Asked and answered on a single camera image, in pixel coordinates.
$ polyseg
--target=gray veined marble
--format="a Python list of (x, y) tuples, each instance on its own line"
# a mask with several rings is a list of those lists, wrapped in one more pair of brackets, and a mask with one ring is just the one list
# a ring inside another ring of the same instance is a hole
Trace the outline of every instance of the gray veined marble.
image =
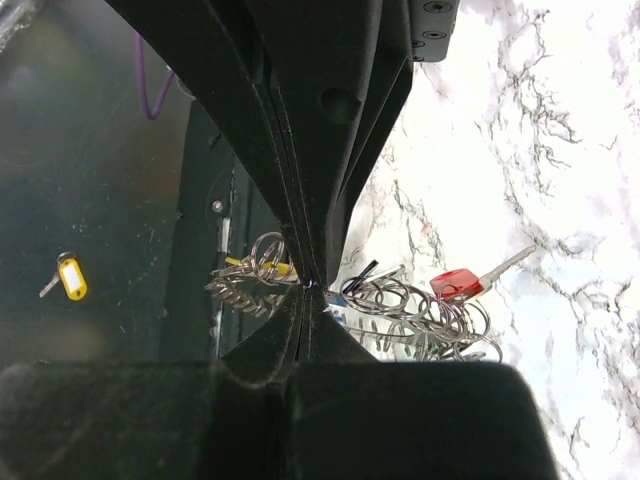
[[(463, 0), (354, 212), (428, 287), (538, 251), (482, 298), (564, 478), (640, 478), (640, 3)], [(394, 355), (377, 352), (382, 358)]]

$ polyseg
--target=purple cable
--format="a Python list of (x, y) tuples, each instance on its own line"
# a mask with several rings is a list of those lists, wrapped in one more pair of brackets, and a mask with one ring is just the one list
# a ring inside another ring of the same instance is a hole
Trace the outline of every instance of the purple cable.
[(135, 58), (136, 58), (136, 80), (138, 83), (138, 95), (140, 96), (140, 103), (142, 104), (142, 112), (144, 116), (149, 120), (155, 120), (162, 111), (162, 105), (167, 98), (169, 88), (173, 83), (173, 79), (176, 74), (173, 70), (169, 70), (167, 76), (164, 79), (160, 92), (156, 97), (156, 104), (153, 109), (149, 107), (149, 98), (147, 97), (147, 76), (144, 71), (144, 40), (139, 33), (135, 33)]

